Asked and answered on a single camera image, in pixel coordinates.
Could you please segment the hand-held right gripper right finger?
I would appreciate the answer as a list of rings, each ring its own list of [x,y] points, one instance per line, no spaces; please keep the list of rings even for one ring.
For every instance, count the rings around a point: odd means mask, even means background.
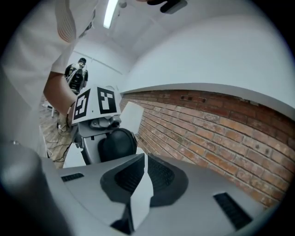
[[[186,173],[188,187],[173,205],[152,207],[138,228],[138,235],[225,236],[235,232],[234,226],[214,199],[214,195],[220,193],[227,193],[252,219],[264,211],[261,203],[223,175],[174,158],[160,158]]]

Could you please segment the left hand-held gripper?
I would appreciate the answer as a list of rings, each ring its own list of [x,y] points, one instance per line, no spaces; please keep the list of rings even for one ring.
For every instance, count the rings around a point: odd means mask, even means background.
[[[121,95],[110,86],[92,85],[78,95],[72,116],[72,145],[83,148],[86,165],[101,162],[98,144],[121,125]]]

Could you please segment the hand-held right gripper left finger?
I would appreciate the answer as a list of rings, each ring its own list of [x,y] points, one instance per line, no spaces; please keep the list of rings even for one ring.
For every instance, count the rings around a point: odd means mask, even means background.
[[[60,170],[45,159],[45,175],[72,235],[145,235],[144,154]]]

